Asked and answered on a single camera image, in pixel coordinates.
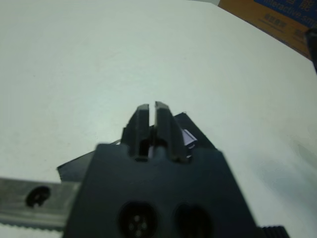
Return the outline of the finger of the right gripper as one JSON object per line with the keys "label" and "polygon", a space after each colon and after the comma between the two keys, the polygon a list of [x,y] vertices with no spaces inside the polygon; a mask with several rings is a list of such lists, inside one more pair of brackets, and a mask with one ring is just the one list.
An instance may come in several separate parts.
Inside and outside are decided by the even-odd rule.
{"label": "finger of the right gripper", "polygon": [[305,33],[305,40],[306,40],[311,61],[314,65],[315,71],[317,72],[317,29],[310,28]]}

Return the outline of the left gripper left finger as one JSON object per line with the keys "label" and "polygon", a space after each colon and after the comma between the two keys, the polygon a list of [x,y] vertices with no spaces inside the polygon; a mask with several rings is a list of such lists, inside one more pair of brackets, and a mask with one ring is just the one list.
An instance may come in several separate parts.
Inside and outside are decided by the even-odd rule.
{"label": "left gripper left finger", "polygon": [[142,104],[123,129],[121,143],[129,147],[130,157],[147,157],[150,147],[149,105]]}

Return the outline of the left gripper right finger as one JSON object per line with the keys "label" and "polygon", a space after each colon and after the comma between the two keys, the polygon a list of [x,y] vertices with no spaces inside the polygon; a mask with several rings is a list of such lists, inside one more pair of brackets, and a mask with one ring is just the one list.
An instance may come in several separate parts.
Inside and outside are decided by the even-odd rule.
{"label": "left gripper right finger", "polygon": [[169,106],[156,101],[155,110],[154,145],[163,146],[169,160],[177,163],[187,163],[187,151],[183,134]]}

